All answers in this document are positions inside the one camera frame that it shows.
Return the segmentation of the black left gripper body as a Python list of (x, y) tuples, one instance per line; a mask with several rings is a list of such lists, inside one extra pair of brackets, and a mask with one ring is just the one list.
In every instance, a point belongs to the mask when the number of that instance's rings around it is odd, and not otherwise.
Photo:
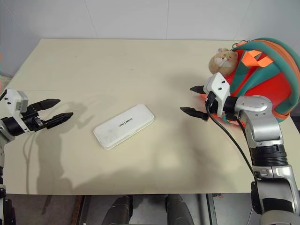
[(38, 111), (46, 110), (46, 105), (29, 105), (22, 113), (22, 120), (30, 131), (39, 131), (46, 128), (46, 122), (39, 118)]

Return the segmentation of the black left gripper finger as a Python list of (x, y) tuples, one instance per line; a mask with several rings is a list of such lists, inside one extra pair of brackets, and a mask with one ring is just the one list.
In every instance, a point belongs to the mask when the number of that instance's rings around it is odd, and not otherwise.
[(68, 121), (73, 116), (72, 112), (60, 113), (49, 120), (45, 121), (45, 127), (51, 129), (55, 126), (58, 126), (66, 121)]
[(36, 112), (41, 110), (47, 110), (54, 107), (60, 102), (60, 99), (46, 99), (29, 105), (30, 109), (34, 109)]

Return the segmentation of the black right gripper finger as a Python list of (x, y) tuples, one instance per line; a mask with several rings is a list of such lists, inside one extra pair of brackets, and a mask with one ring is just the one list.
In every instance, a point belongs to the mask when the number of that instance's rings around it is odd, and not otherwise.
[(197, 85), (197, 86), (191, 87), (190, 90), (193, 92), (196, 92), (198, 94), (206, 94), (204, 91), (203, 85)]
[(195, 117), (195, 118), (203, 118), (203, 112), (198, 111), (191, 107), (181, 107), (180, 108), (184, 113), (188, 114), (189, 116)]

